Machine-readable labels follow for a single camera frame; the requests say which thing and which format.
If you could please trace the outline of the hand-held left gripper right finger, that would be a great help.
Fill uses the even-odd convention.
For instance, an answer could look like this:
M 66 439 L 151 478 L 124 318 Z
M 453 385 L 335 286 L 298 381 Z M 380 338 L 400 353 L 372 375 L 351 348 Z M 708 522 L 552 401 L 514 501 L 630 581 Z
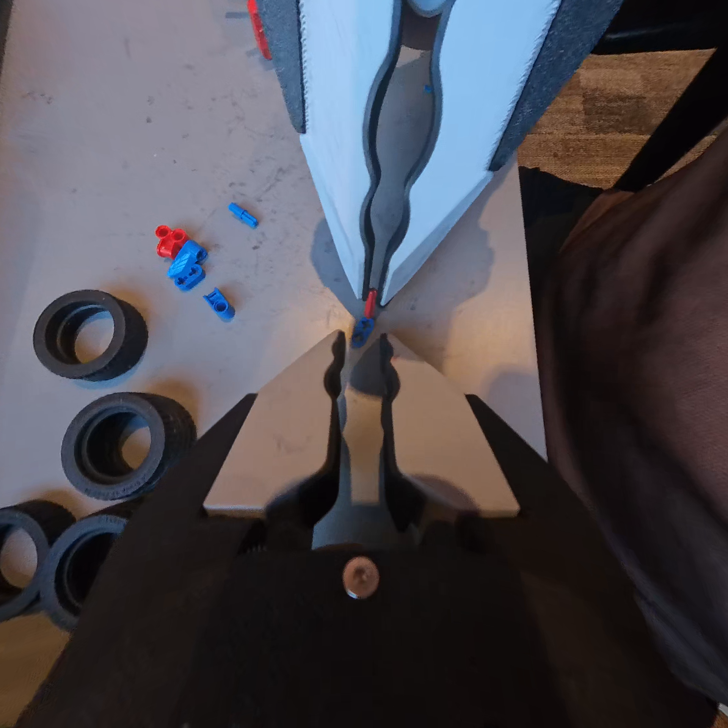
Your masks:
M 447 515 L 514 518 L 520 505 L 466 395 L 394 336 L 381 334 L 381 467 L 397 531 Z

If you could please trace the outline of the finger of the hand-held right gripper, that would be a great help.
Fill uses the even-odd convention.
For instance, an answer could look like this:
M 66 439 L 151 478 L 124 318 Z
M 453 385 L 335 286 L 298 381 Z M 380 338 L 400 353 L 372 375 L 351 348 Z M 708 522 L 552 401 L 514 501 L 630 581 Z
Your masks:
M 402 32 L 402 2 L 298 4 L 306 162 L 352 290 L 369 292 L 378 119 Z
M 559 10 L 557 1 L 409 2 L 438 24 L 432 126 L 405 179 L 380 305 L 413 278 L 492 179 L 496 149 Z

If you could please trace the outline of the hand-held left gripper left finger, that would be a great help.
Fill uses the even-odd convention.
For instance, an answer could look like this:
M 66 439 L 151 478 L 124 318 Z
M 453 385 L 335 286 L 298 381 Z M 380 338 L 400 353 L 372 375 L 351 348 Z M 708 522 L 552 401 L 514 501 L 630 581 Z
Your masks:
M 287 514 L 313 527 L 331 510 L 346 350 L 344 332 L 333 331 L 260 389 L 207 494 L 207 514 Z

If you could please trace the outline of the toy brick car model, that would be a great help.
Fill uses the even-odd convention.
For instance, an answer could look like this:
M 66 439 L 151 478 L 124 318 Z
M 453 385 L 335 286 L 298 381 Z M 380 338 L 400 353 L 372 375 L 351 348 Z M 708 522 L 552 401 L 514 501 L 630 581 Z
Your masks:
M 246 1 L 246 5 L 250 16 L 254 39 L 260 54 L 265 60 L 272 60 L 271 51 L 269 49 L 267 36 L 264 30 L 264 24 L 260 16 L 258 2 L 255 0 L 248 0 Z

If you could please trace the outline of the blue pin-hole brick connector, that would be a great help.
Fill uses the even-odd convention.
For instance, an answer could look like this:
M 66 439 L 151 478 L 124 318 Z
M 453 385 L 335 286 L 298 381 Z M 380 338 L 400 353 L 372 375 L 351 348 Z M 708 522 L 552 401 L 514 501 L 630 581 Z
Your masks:
M 215 287 L 210 293 L 205 294 L 203 299 L 214 313 L 224 322 L 232 321 L 235 316 L 235 308 L 224 293 Z

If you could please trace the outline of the grey desk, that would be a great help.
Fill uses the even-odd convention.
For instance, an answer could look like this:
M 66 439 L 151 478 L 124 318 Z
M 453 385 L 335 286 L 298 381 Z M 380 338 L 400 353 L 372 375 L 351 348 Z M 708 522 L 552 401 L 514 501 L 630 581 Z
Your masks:
M 272 64 L 244 2 L 14 2 L 2 71 L 2 507 L 109 504 L 64 476 L 74 416 L 115 392 L 165 395 L 202 435 L 328 334 L 359 301 L 331 241 Z M 251 229 L 233 202 L 259 220 Z M 161 223 L 210 251 L 177 291 Z M 219 289 L 223 323 L 203 300 Z M 50 373 L 33 351 L 57 297 L 99 289 L 149 327 L 112 381 Z M 377 326 L 478 395 L 545 455 L 515 158 L 496 174 Z

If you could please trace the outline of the person's dark trousers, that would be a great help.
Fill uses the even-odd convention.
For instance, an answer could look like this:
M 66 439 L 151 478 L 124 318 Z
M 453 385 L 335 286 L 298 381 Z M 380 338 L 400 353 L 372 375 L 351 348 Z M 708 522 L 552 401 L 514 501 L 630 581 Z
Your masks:
M 526 258 L 536 339 L 541 404 L 548 400 L 548 369 L 541 353 L 541 303 L 554 263 L 569 234 L 591 203 L 602 193 L 564 180 L 540 168 L 518 168 Z

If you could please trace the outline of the black rubber toy tire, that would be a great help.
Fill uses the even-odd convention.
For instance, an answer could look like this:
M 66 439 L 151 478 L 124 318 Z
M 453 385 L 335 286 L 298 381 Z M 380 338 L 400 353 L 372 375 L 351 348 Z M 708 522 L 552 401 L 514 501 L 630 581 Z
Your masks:
M 111 316 L 111 341 L 96 358 L 82 362 L 75 349 L 77 334 L 99 313 Z M 56 298 L 33 329 L 33 350 L 41 364 L 57 376 L 79 381 L 109 381 L 124 375 L 140 361 L 148 340 L 146 321 L 132 304 L 95 289 Z
M 1 575 L 1 622 L 32 612 L 39 605 L 41 576 L 53 544 L 74 523 L 73 513 L 44 499 L 32 499 L 1 508 L 1 547 L 13 531 L 25 532 L 36 551 L 36 569 L 23 587 Z
M 86 598 L 114 542 L 143 504 L 143 498 L 116 503 L 81 518 L 52 545 L 41 569 L 40 599 L 54 625 L 72 632 Z
M 124 444 L 138 424 L 149 431 L 149 449 L 136 466 Z M 100 501 L 150 494 L 196 442 L 196 424 L 170 397 L 120 392 L 97 398 L 68 425 L 60 449 L 63 471 L 79 492 Z

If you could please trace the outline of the blue wedge brick piece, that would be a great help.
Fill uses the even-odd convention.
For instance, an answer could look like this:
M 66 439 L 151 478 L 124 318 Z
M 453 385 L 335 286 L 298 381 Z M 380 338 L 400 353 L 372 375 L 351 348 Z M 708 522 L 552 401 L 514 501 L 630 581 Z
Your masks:
M 187 240 L 178 251 L 176 257 L 168 267 L 167 276 L 170 279 L 186 277 L 189 272 L 204 264 L 208 257 L 207 249 L 194 240 Z

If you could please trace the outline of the red triple-hole brick connector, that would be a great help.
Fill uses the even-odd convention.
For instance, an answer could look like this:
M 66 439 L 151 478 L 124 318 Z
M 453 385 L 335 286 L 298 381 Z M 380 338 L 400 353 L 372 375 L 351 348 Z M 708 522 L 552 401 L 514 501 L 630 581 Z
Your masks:
M 158 240 L 157 255 L 162 259 L 174 260 L 188 241 L 188 235 L 184 229 L 159 225 L 154 232 Z

